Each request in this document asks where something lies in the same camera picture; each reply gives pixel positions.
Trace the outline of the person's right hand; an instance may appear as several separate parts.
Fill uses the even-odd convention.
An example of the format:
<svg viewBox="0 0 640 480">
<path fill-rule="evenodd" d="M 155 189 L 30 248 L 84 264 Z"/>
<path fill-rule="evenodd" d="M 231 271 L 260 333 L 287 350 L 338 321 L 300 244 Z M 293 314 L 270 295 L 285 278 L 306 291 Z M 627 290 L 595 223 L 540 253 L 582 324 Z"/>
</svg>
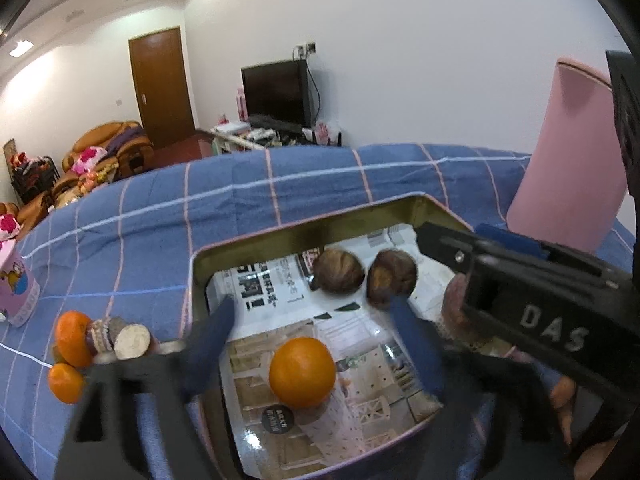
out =
<svg viewBox="0 0 640 480">
<path fill-rule="evenodd" d="M 449 282 L 442 300 L 442 320 L 448 332 L 458 339 L 465 342 L 486 339 L 487 335 L 483 335 L 479 328 L 474 328 L 471 320 L 462 312 L 466 286 L 468 286 L 468 279 L 461 273 L 456 274 Z M 558 414 L 566 444 L 571 444 L 573 440 L 570 434 L 570 423 L 573 420 L 573 396 L 576 389 L 573 379 L 562 376 L 549 393 L 551 404 Z M 574 478 L 592 479 L 612 453 L 617 442 L 617 439 L 613 439 L 598 443 L 583 452 L 574 466 Z"/>
</svg>

